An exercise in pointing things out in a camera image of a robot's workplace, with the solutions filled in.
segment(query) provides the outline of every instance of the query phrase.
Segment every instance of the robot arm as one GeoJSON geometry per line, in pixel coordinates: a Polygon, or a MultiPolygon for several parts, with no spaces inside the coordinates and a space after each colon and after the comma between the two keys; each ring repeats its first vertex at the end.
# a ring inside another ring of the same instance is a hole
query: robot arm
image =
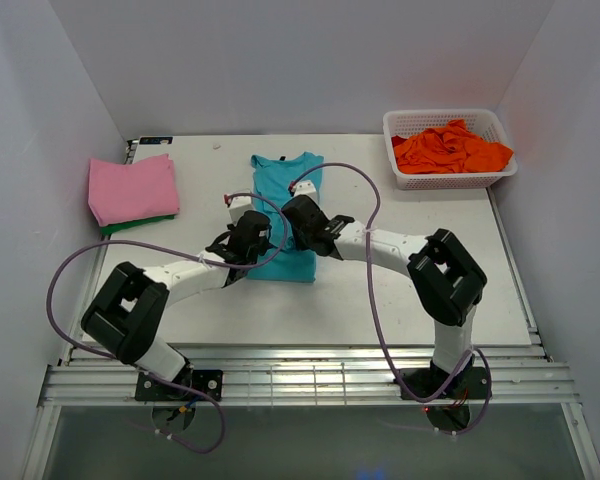
{"type": "MultiPolygon", "coordinates": [[[[245,210],[199,257],[253,265],[270,247],[269,230],[266,215],[245,210]]],[[[188,260],[149,268],[124,262],[104,282],[81,326],[122,363],[180,383],[187,359],[156,336],[164,309],[205,290],[227,287],[245,275],[245,270],[188,260]]]]}
{"type": "MultiPolygon", "coordinates": [[[[344,215],[327,218],[304,194],[306,186],[301,191],[295,187],[294,197],[282,211],[291,224],[296,248],[339,260],[366,261],[366,227],[344,215]]],[[[455,235],[443,229],[428,237],[373,230],[371,258],[374,265],[411,279],[424,309],[435,320],[432,369],[451,373],[471,349],[473,316],[487,283],[484,272],[455,235]]]]}

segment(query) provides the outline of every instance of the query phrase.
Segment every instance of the green cloth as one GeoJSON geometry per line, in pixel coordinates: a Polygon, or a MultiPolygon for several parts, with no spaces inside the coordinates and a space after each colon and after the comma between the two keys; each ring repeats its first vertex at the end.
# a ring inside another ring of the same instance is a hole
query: green cloth
{"type": "Polygon", "coordinates": [[[103,235],[111,235],[112,233],[119,232],[120,230],[126,230],[127,228],[160,222],[162,220],[173,220],[174,218],[176,218],[175,215],[162,215],[159,217],[143,218],[141,220],[131,220],[130,222],[112,223],[111,225],[100,227],[100,231],[103,235]]]}

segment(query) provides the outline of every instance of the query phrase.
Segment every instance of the white table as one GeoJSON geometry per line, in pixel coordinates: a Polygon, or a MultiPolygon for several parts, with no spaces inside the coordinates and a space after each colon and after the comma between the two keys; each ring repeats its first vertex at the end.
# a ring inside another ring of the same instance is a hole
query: white table
{"type": "MultiPolygon", "coordinates": [[[[323,155],[326,162],[351,163],[371,176],[382,195],[379,228],[409,234],[431,234],[441,227],[453,231],[488,277],[474,321],[474,343],[530,344],[486,190],[398,190],[380,135],[183,136],[174,137],[170,145],[140,145],[134,161],[168,153],[175,162],[181,213],[175,220],[125,230],[112,238],[197,253],[229,221],[223,194],[252,188],[252,154],[295,158],[304,151],[323,155]]],[[[323,172],[325,213],[366,222],[374,205],[366,182],[345,169],[323,172]]],[[[98,285],[115,265],[127,260],[151,266],[176,259],[134,247],[110,247],[98,285]]],[[[365,265],[318,258],[316,277],[313,285],[242,280],[205,292],[170,307],[158,333],[176,344],[376,346],[365,265]]],[[[380,268],[374,277],[388,343],[432,344],[433,321],[410,280],[380,268]]]]}

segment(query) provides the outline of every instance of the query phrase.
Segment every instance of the clothing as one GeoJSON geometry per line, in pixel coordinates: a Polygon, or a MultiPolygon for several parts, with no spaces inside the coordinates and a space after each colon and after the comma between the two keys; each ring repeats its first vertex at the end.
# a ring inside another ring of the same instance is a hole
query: clothing
{"type": "Polygon", "coordinates": [[[513,155],[509,147],[468,131],[463,119],[407,139],[394,136],[391,143],[398,170],[409,175],[499,172],[513,155]]]}
{"type": "Polygon", "coordinates": [[[92,158],[88,202],[101,227],[175,215],[180,200],[173,161],[167,154],[131,165],[92,158]]]}
{"type": "MultiPolygon", "coordinates": [[[[271,200],[282,208],[291,199],[289,184],[311,167],[320,165],[324,157],[305,152],[293,160],[269,160],[259,155],[251,157],[254,192],[271,200]]],[[[316,170],[304,179],[311,180],[319,191],[322,183],[322,169],[316,170]]],[[[282,219],[266,203],[254,199],[257,211],[265,213],[271,219],[271,238],[273,245],[282,240],[282,219]]],[[[282,282],[312,283],[316,278],[316,254],[311,250],[298,251],[295,248],[291,226],[282,251],[267,265],[249,270],[248,278],[254,280],[277,280],[282,282]]]]}
{"type": "Polygon", "coordinates": [[[127,228],[139,227],[140,225],[156,223],[162,220],[173,220],[174,218],[176,218],[175,215],[162,215],[159,217],[143,218],[142,220],[131,220],[130,222],[112,223],[111,225],[100,227],[100,232],[103,235],[112,235],[120,230],[126,230],[127,228]]]}

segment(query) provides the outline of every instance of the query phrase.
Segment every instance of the blue cloth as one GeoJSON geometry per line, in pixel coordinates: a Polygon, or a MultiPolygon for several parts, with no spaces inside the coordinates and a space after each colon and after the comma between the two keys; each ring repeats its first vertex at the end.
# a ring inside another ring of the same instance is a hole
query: blue cloth
{"type": "MultiPolygon", "coordinates": [[[[324,157],[304,152],[293,160],[269,160],[259,155],[251,157],[254,192],[268,198],[282,208],[291,199],[289,184],[306,170],[320,165],[324,157]]],[[[311,172],[303,180],[311,180],[319,191],[322,183],[322,169],[311,172]]],[[[280,245],[283,234],[282,219],[266,203],[253,201],[257,211],[265,213],[271,219],[271,243],[280,245]]],[[[254,280],[277,280],[282,282],[313,283],[316,279],[316,254],[311,250],[296,250],[291,226],[282,251],[264,267],[249,270],[248,278],[254,280]]]]}

